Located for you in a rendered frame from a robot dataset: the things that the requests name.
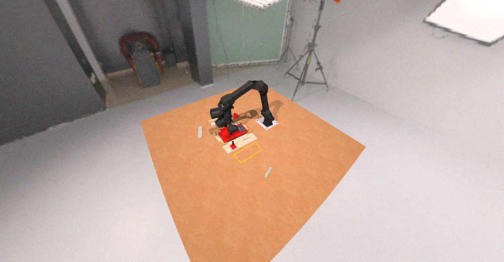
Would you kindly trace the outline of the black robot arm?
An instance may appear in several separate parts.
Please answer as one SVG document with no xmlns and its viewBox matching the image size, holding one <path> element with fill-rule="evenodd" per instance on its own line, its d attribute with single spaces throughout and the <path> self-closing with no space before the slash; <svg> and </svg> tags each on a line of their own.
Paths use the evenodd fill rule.
<svg viewBox="0 0 504 262">
<path fill-rule="evenodd" d="M 227 123 L 226 120 L 222 118 L 222 115 L 224 117 L 229 117 L 231 115 L 231 109 L 234 109 L 233 104 L 235 100 L 238 99 L 243 94 L 245 94 L 246 92 L 248 92 L 250 89 L 258 90 L 260 93 L 262 103 L 261 114 L 264 117 L 264 121 L 262 123 L 266 127 L 273 125 L 272 121 L 274 121 L 275 118 L 272 116 L 272 113 L 268 105 L 268 99 L 267 99 L 268 85 L 264 83 L 262 80 L 260 80 L 260 81 L 247 81 L 247 83 L 245 83 L 243 86 L 239 87 L 232 93 L 223 95 L 218 103 L 217 108 L 210 109 L 211 118 L 212 119 L 218 118 L 215 121 L 218 128 L 224 127 L 225 124 Z"/>
</svg>

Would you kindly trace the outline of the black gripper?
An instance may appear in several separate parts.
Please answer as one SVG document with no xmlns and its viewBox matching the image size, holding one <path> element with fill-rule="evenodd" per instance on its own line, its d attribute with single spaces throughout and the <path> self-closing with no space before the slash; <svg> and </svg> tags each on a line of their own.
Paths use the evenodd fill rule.
<svg viewBox="0 0 504 262">
<path fill-rule="evenodd" d="M 232 115 L 230 115 L 229 117 L 224 117 L 222 115 L 222 118 L 226 120 L 226 124 L 224 127 L 227 127 L 227 125 L 229 125 L 229 127 L 227 128 L 227 131 L 230 133 L 230 135 L 233 133 L 233 132 L 236 132 L 238 131 L 238 127 L 236 125 L 232 125 Z"/>
</svg>

